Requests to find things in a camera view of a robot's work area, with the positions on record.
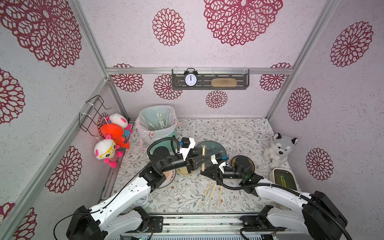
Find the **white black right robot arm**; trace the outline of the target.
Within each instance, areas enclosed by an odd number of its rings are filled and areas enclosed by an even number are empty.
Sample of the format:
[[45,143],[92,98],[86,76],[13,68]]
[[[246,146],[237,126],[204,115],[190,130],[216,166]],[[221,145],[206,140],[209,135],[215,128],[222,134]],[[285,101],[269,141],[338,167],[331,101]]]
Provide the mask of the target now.
[[347,240],[352,238],[346,230],[347,219],[326,194],[319,191],[303,193],[274,184],[257,175],[253,161],[243,155],[235,156],[230,161],[227,157],[204,156],[195,166],[199,167],[206,162],[211,165],[201,171],[201,175],[224,188],[244,190],[290,209],[290,214],[274,213],[270,207],[266,209],[263,218],[274,229],[295,229],[315,240],[339,240],[342,236]]

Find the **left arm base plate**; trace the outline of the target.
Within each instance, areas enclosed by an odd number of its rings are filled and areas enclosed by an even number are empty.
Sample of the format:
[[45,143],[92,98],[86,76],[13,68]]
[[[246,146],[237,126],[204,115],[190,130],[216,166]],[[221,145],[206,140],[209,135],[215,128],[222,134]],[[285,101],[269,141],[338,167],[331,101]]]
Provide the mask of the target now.
[[143,220],[139,228],[136,230],[138,233],[162,233],[164,226],[164,217],[154,216]]

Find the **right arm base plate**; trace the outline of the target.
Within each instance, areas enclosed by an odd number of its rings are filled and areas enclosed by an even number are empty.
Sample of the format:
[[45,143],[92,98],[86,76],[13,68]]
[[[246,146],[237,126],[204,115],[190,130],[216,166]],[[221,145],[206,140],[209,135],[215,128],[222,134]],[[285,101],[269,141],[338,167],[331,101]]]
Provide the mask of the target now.
[[279,232],[286,229],[273,226],[265,216],[261,215],[245,215],[241,216],[240,220],[243,222],[243,230],[248,232]]

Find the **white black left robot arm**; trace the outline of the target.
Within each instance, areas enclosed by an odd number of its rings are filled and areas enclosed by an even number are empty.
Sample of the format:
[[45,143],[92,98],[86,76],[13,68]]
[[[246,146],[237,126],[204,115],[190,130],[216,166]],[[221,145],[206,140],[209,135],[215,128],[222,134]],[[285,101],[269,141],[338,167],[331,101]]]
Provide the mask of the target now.
[[123,215],[133,203],[149,195],[166,180],[165,172],[185,167],[197,170],[203,163],[216,163],[221,152],[196,147],[193,138],[166,137],[147,148],[149,163],[117,194],[87,209],[81,206],[69,215],[66,237],[69,240],[112,240],[130,231],[145,231],[150,216],[142,207]]

